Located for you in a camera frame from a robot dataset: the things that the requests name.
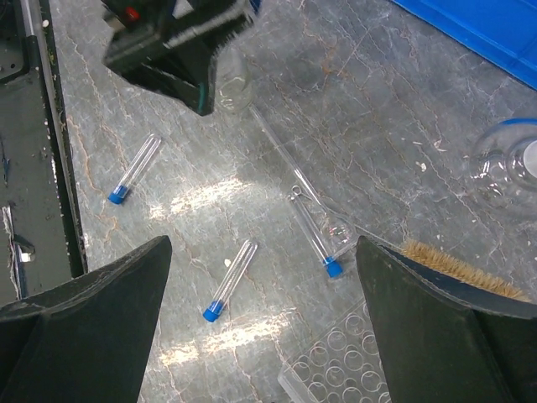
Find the clear glass jar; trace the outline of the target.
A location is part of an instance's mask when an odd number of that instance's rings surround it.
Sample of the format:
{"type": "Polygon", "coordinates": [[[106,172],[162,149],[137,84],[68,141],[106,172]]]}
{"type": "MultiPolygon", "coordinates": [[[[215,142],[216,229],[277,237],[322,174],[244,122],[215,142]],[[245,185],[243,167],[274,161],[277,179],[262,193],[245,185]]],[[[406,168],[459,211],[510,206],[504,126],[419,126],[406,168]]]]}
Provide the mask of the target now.
{"type": "Polygon", "coordinates": [[[253,84],[248,62],[234,46],[219,55],[216,70],[216,104],[228,113],[239,113],[253,100],[253,84]]]}

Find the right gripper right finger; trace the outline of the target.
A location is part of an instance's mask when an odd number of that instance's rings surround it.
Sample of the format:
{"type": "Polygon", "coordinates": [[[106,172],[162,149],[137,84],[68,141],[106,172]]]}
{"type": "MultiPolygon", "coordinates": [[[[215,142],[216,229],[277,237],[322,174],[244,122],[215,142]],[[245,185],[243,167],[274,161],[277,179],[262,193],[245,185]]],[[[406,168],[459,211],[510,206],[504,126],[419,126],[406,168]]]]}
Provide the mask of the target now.
{"type": "Polygon", "coordinates": [[[393,402],[534,402],[536,305],[361,236],[357,272],[393,402]]]}

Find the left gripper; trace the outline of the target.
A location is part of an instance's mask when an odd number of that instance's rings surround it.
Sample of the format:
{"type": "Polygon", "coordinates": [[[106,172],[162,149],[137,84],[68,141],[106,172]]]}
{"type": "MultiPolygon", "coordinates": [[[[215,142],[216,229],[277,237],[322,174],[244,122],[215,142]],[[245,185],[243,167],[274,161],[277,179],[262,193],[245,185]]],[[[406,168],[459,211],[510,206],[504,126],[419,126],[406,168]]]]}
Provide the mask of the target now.
{"type": "Polygon", "coordinates": [[[259,1],[104,1],[103,64],[200,116],[213,112],[219,54],[253,26],[259,1]]]}

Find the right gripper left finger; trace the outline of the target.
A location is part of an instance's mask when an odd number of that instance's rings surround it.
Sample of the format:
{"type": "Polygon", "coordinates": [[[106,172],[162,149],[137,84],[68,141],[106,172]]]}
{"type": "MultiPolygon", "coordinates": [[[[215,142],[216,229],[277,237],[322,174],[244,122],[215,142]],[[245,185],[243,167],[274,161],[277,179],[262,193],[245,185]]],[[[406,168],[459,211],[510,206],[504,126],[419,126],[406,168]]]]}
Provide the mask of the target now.
{"type": "Polygon", "coordinates": [[[135,402],[169,276],[158,236],[1,309],[3,402],[135,402]]]}

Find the glass flask white stopper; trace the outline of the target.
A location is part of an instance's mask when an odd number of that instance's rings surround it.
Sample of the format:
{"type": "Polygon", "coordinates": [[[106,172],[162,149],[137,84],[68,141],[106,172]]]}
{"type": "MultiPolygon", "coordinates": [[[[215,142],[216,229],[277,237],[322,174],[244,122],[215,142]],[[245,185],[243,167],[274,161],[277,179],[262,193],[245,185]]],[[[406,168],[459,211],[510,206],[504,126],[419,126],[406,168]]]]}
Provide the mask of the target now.
{"type": "Polygon", "coordinates": [[[467,162],[474,196],[492,211],[536,218],[536,120],[512,118],[490,128],[467,162]]]}

